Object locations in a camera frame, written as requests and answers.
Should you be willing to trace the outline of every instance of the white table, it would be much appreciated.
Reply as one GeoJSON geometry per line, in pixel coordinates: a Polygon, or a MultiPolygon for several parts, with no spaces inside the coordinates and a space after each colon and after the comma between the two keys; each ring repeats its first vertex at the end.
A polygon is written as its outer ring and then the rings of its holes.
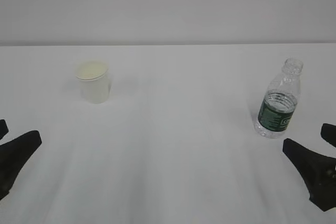
{"type": "Polygon", "coordinates": [[[336,223],[309,201],[282,153],[286,137],[324,155],[336,124],[336,44],[0,47],[5,143],[39,130],[42,146],[0,202],[1,224],[336,223]],[[284,60],[304,62],[286,135],[251,115],[284,60]],[[89,104],[74,78],[108,62],[110,99],[89,104]]]}

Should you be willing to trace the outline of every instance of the green label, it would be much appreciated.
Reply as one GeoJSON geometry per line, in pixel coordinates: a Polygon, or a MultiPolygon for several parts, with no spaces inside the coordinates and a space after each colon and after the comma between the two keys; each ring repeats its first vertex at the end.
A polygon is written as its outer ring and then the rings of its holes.
{"type": "Polygon", "coordinates": [[[264,128],[270,131],[281,132],[287,129],[293,113],[294,111],[290,113],[275,111],[263,101],[259,111],[258,121],[264,128]]]}

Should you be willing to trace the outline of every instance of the white paper cup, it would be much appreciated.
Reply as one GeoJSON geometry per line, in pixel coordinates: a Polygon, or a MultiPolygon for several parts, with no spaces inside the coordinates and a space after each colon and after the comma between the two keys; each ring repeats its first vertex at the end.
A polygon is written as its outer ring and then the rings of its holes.
{"type": "Polygon", "coordinates": [[[106,101],[110,93],[110,81],[107,64],[99,61],[87,61],[79,65],[76,77],[80,81],[82,96],[91,103],[106,101]]]}

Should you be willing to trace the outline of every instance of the plastic water bottle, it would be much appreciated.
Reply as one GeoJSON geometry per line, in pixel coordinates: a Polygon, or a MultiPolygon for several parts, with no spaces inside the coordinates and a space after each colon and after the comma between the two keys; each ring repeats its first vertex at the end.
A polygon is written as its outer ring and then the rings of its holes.
{"type": "Polygon", "coordinates": [[[260,135],[278,138],[285,133],[300,97],[302,67],[300,60],[287,59],[282,73],[269,84],[254,123],[260,135]]]}

